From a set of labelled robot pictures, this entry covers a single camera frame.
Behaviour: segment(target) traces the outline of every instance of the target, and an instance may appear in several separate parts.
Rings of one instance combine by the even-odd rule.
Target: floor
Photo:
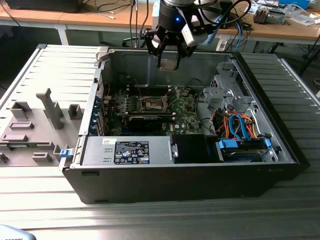
[[[19,70],[28,60],[38,43],[60,44],[58,33],[53,29],[44,28],[19,28],[13,27],[14,37],[9,38],[3,35],[0,38],[0,96],[2,96],[11,82],[15,79]],[[126,37],[126,33],[103,33],[104,41],[111,45],[120,46],[118,39]],[[98,34],[96,32],[84,32],[73,30],[68,32],[68,38],[73,45],[99,45]],[[268,44],[259,42],[255,47],[256,53],[268,51]],[[305,53],[297,44],[284,44],[279,46],[275,53],[292,66],[298,72],[304,62],[302,58]],[[309,68],[305,71],[302,78],[310,89],[316,94],[318,89],[314,86],[314,79],[320,78],[320,58],[313,61]]]

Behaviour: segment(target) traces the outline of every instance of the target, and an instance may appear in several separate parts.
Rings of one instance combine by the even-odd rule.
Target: paper
[[[305,25],[305,26],[310,26],[315,23],[315,20],[313,20],[311,17],[305,16],[305,15],[294,16],[291,18],[291,20],[293,20],[299,24]]]

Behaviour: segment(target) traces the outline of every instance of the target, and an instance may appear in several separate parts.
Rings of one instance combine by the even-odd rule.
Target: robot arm
[[[221,15],[217,0],[160,0],[158,26],[156,29],[146,30],[144,34],[149,54],[158,57],[157,67],[161,67],[161,56],[165,48],[176,46],[178,55],[175,69],[178,69],[180,59],[190,57],[208,35],[215,35],[231,9],[240,2],[248,2],[248,12],[251,8],[250,0],[238,0],[226,14]]]

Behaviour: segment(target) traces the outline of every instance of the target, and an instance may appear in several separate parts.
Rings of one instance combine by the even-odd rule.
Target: blue plastic clip
[[[271,148],[271,146],[272,146],[272,144],[271,144],[269,139],[264,140],[264,144],[268,149]]]

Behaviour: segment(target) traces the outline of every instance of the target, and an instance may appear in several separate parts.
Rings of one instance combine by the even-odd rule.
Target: label
[[[116,144],[117,139],[116,138],[104,138],[102,139],[102,144]]]
[[[14,149],[14,148],[27,148],[28,146],[27,145],[13,145],[13,144],[11,145],[11,144],[9,144],[8,147]]]
[[[148,141],[117,141],[114,150],[114,164],[149,164]]]

